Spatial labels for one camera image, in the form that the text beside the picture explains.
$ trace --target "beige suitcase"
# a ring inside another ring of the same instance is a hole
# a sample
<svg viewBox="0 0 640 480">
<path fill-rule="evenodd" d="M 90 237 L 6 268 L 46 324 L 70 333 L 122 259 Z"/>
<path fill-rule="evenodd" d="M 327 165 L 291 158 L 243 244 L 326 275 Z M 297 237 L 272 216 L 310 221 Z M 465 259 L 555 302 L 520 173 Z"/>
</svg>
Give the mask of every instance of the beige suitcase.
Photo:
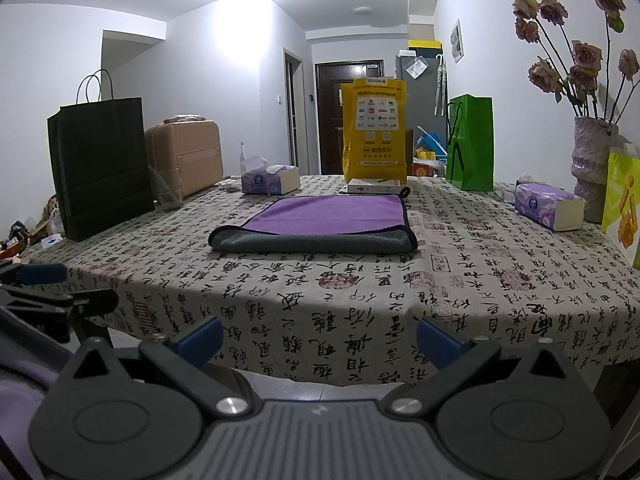
<svg viewBox="0 0 640 480">
<path fill-rule="evenodd" d="M 180 169 L 183 197 L 222 180 L 220 132 L 214 121 L 158 124 L 145 132 L 145 148 L 156 171 Z"/>
</svg>

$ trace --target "refrigerator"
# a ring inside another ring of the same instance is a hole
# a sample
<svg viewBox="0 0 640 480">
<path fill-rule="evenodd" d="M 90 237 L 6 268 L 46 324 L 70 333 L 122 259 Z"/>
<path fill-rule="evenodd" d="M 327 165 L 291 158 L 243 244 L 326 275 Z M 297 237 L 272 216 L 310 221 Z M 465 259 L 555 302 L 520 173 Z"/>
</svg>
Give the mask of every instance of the refrigerator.
<svg viewBox="0 0 640 480">
<path fill-rule="evenodd" d="M 440 60 L 435 54 L 422 54 L 427 60 L 428 67 L 417 78 L 413 78 L 406 68 L 413 62 L 413 57 L 396 56 L 396 79 L 406 82 L 407 100 L 404 108 L 404 124 L 407 128 L 414 129 L 414 145 L 421 131 L 416 126 L 421 126 L 426 132 L 436 132 L 440 143 L 447 148 L 447 101 L 445 100 L 444 115 L 441 115 L 442 104 L 438 106 L 438 114 L 435 115 L 436 85 L 438 82 L 438 65 Z"/>
</svg>

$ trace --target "tablecloth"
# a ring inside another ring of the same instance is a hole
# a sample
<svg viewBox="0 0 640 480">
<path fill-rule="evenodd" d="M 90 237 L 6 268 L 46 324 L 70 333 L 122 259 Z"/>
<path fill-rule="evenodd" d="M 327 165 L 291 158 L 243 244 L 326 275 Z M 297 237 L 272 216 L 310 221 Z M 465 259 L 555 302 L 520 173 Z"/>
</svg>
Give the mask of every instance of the tablecloth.
<svg viewBox="0 0 640 480">
<path fill-rule="evenodd" d="M 305 176 L 296 194 L 333 194 L 341 176 Z M 554 233 L 491 194 L 410 178 L 419 250 L 408 254 L 217 253 L 207 236 L 242 224 L 278 197 L 209 189 L 34 262 L 69 277 L 45 290 L 111 287 L 105 318 L 143 337 L 222 318 L 219 364 L 336 385 L 416 382 L 434 368 L 415 346 L 429 317 L 462 336 L 504 345 L 557 341 L 586 372 L 640 356 L 639 272 L 597 226 Z"/>
</svg>

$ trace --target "purple tissue box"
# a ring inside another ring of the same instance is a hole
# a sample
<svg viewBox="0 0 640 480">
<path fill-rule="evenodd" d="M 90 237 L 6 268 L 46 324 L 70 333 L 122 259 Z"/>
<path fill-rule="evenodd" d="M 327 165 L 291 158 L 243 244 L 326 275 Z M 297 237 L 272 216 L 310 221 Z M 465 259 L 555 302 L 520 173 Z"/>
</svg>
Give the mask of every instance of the purple tissue box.
<svg viewBox="0 0 640 480">
<path fill-rule="evenodd" d="M 549 184 L 520 184 L 513 207 L 553 231 L 582 228 L 584 200 Z"/>
<path fill-rule="evenodd" d="M 270 166 L 242 176 L 242 192 L 248 194 L 284 195 L 299 187 L 300 172 L 295 166 Z"/>
</svg>

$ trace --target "metal screw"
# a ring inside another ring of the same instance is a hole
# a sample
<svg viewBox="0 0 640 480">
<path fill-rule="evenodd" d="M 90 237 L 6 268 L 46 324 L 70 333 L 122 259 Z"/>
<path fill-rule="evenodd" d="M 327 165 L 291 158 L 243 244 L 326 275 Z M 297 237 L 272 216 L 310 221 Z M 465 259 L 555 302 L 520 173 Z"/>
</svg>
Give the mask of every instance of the metal screw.
<svg viewBox="0 0 640 480">
<path fill-rule="evenodd" d="M 400 397 L 391 403 L 391 410 L 400 415 L 415 415 L 422 409 L 422 403 L 411 397 Z"/>
<path fill-rule="evenodd" d="M 249 408 L 249 403 L 240 397 L 225 397 L 216 402 L 216 409 L 223 415 L 241 415 Z"/>
</svg>

